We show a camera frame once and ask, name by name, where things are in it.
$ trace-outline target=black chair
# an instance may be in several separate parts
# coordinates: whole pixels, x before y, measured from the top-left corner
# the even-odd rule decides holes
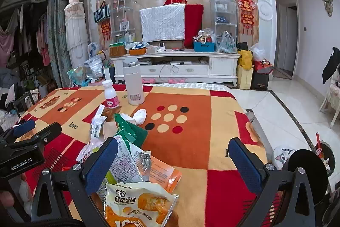
[[[14,102],[13,102],[13,106],[14,106],[14,109],[15,109],[15,111],[17,112],[17,115],[18,115],[19,118],[20,118],[20,113],[19,113],[18,106],[19,106],[20,104],[23,106],[23,109],[24,109],[25,111],[28,110],[27,105],[26,105],[26,102],[25,102],[25,98],[26,98],[26,97],[29,97],[29,98],[30,98],[30,100],[31,100],[31,102],[32,102],[32,105],[35,104],[35,103],[34,103],[34,100],[33,100],[33,97],[32,97],[32,95],[31,95],[31,93],[30,93],[29,91],[26,92],[23,96],[19,97],[16,101],[14,101]]]

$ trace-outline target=chair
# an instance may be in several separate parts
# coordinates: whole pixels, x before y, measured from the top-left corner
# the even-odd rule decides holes
[[[340,88],[337,85],[335,85],[336,81],[340,83],[340,76],[339,76],[338,68],[339,68],[339,66],[337,67],[335,73],[330,78],[329,89],[328,89],[326,97],[325,97],[324,101],[322,102],[322,105],[319,109],[319,111],[321,111],[323,108],[325,108],[325,106],[328,103],[330,103],[332,108],[335,110],[335,115],[333,117],[332,122],[330,123],[329,128],[333,127],[335,120],[337,119],[339,112],[340,112]]]
[[[15,109],[15,111],[17,112],[17,115],[18,115],[19,118],[21,117],[21,116],[20,116],[20,113],[19,113],[19,110],[18,110],[18,105],[19,105],[19,104],[22,104],[23,109],[24,109],[25,111],[28,110],[27,105],[26,105],[26,102],[25,102],[25,98],[26,98],[26,97],[29,97],[29,98],[30,98],[30,100],[31,100],[31,102],[32,102],[32,105],[35,104],[35,103],[34,103],[34,100],[33,100],[33,97],[32,97],[32,95],[31,95],[31,92],[29,92],[29,91],[26,92],[23,96],[19,97],[16,101],[14,101],[14,102],[13,102],[13,106],[14,106],[14,109]]]

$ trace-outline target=blue plastic basket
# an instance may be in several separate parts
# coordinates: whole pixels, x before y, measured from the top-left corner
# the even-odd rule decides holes
[[[193,43],[193,49],[197,52],[214,52],[215,51],[215,43]]]

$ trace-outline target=door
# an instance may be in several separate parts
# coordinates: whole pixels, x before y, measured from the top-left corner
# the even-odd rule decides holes
[[[296,8],[279,4],[279,16],[280,34],[276,68],[292,77],[298,47],[298,13]]]
[[[298,46],[298,13],[287,7],[287,43],[283,69],[293,73]]]
[[[278,64],[279,69],[285,66],[286,48],[287,48],[287,7],[279,4],[280,12],[280,44],[278,49]]]

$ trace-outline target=yellow bag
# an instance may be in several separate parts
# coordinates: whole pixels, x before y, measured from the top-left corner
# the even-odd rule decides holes
[[[245,70],[250,70],[252,68],[253,55],[250,50],[238,51],[241,57],[238,59],[238,64]]]

